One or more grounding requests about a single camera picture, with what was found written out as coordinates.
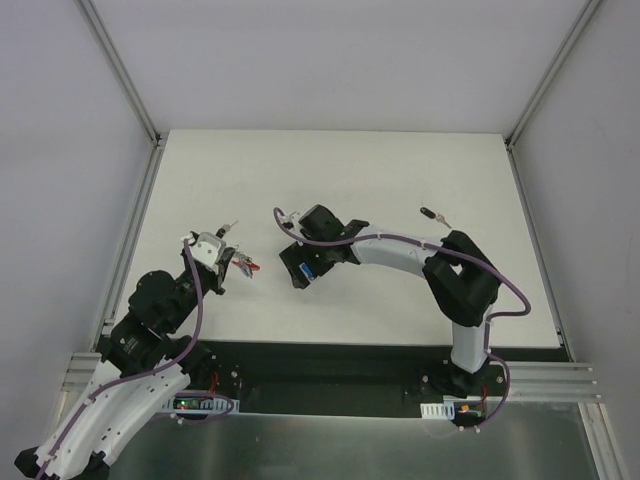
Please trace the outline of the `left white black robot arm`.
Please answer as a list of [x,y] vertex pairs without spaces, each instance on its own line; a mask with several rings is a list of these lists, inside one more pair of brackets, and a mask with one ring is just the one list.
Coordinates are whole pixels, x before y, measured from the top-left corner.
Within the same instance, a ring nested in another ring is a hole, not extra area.
[[81,396],[41,445],[14,464],[29,479],[105,479],[126,445],[169,401],[194,390],[230,414],[241,388],[239,369],[200,342],[173,335],[191,313],[201,324],[204,297],[221,295],[235,254],[213,242],[185,243],[178,277],[156,270],[138,280],[128,311],[100,338],[100,359]]

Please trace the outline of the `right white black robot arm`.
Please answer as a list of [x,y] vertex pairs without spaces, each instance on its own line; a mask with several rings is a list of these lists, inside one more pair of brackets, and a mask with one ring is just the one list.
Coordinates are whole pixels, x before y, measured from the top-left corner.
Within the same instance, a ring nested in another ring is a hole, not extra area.
[[385,232],[367,221],[342,223],[316,205],[298,221],[276,207],[276,224],[294,239],[279,253],[293,286],[305,289],[335,265],[376,265],[424,280],[442,314],[452,323],[452,348],[446,366],[427,375],[432,387],[464,398],[481,388],[488,365],[489,314],[500,280],[493,265],[464,233],[423,240]]

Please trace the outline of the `keyring with red tag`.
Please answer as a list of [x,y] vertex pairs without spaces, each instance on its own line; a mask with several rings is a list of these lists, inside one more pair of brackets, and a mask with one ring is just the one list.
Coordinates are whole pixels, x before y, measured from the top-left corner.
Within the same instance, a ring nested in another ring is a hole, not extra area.
[[239,268],[245,277],[252,278],[261,270],[261,266],[258,265],[251,256],[242,251],[238,245],[234,245],[233,249],[234,253],[231,263]]

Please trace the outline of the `blue head key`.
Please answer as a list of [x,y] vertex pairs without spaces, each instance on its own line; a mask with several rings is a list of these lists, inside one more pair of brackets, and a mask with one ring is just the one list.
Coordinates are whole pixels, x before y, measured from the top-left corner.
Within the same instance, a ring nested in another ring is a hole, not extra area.
[[315,279],[313,271],[306,263],[300,264],[299,269],[309,281],[313,281]]

